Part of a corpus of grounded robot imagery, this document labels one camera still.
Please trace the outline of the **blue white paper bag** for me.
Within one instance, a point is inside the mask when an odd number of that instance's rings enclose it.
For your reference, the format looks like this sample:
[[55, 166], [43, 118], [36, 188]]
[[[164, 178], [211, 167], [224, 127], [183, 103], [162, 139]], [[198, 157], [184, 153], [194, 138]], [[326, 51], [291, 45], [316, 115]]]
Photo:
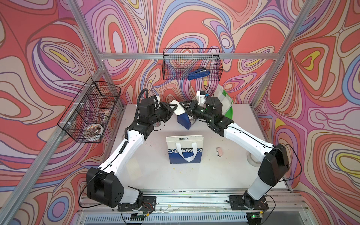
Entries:
[[177, 105], [177, 108], [174, 111], [174, 113], [177, 116], [177, 122], [179, 124], [181, 124], [187, 130], [189, 130], [194, 125], [194, 123], [196, 122], [196, 119], [194, 117], [192, 117], [192, 116], [189, 116], [186, 113], [185, 109], [180, 105], [180, 103], [178, 101], [173, 100], [170, 103]]

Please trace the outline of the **green white paper bag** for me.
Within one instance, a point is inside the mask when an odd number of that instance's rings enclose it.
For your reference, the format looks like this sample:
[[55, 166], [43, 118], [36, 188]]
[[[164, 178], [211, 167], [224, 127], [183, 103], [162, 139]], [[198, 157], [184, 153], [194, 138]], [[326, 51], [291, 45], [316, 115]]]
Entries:
[[221, 85], [217, 85], [214, 96], [222, 103], [222, 114], [229, 119], [233, 119], [233, 99], [228, 95]]

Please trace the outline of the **dark blue paper bag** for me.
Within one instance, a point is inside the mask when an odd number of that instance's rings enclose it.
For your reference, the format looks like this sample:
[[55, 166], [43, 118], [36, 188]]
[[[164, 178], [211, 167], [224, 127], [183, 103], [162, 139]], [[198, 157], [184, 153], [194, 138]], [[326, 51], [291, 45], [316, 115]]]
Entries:
[[198, 164], [203, 154], [204, 137], [168, 136], [166, 137], [167, 151], [170, 164]]

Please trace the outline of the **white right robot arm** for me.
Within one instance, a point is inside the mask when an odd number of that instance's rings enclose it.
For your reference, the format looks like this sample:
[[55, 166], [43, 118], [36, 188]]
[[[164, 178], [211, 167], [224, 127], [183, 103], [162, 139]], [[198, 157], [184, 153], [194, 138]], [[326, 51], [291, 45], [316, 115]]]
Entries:
[[260, 199], [289, 171], [286, 147], [257, 138], [224, 116], [222, 103], [217, 97], [208, 97], [205, 106], [200, 106], [197, 100], [180, 102], [179, 105], [187, 115], [206, 122], [214, 133], [235, 142], [260, 163], [256, 179], [242, 197], [246, 209], [257, 207]]

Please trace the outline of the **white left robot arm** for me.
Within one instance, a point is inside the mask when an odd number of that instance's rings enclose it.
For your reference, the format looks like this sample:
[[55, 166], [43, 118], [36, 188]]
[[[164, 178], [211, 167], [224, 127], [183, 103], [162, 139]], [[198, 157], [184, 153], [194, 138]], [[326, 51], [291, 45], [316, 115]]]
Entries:
[[149, 96], [148, 89], [140, 92], [131, 124], [124, 130], [124, 139], [111, 156], [97, 168], [86, 173], [87, 197], [110, 208], [119, 205], [138, 210], [143, 206], [143, 192], [121, 183], [121, 171], [135, 151], [146, 141], [154, 125], [169, 121], [177, 109], [174, 103], [161, 102], [158, 96]]

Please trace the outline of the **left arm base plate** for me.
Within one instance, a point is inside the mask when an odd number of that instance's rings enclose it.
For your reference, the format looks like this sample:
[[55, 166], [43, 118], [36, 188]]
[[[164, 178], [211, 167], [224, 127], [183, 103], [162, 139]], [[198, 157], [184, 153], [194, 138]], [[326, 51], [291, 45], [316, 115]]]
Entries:
[[153, 212], [156, 209], [156, 196], [144, 196], [135, 203], [122, 203], [118, 205], [119, 212]]

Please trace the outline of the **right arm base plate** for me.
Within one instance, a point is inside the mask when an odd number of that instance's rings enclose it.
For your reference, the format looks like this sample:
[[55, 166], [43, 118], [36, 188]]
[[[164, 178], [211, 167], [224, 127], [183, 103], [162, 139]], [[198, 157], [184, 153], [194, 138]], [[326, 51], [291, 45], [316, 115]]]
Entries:
[[269, 209], [267, 200], [263, 196], [260, 200], [254, 200], [250, 196], [230, 195], [226, 203], [230, 204], [233, 211], [267, 211]]

